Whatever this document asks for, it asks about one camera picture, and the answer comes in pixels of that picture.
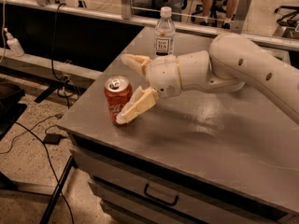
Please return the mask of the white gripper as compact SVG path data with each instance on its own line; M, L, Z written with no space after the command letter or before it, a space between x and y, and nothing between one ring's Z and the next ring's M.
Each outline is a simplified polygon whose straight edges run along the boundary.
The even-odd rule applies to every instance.
M156 105L159 96L169 98L180 95L181 84L176 56L159 56L151 60L148 56L126 53L121 55L121 61L141 77L147 75L150 87L143 90L139 86L135 90L129 102L116 116L118 124L128 123L151 109Z

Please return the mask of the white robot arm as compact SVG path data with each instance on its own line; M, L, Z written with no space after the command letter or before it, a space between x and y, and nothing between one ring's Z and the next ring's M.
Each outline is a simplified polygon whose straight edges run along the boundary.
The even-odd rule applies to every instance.
M116 116L119 124L146 112L158 99L178 96L182 91L234 92L246 84L299 122L299 70L242 35L218 35L208 51L159 56L153 60L123 54L121 61L143 77L149 87L136 89Z

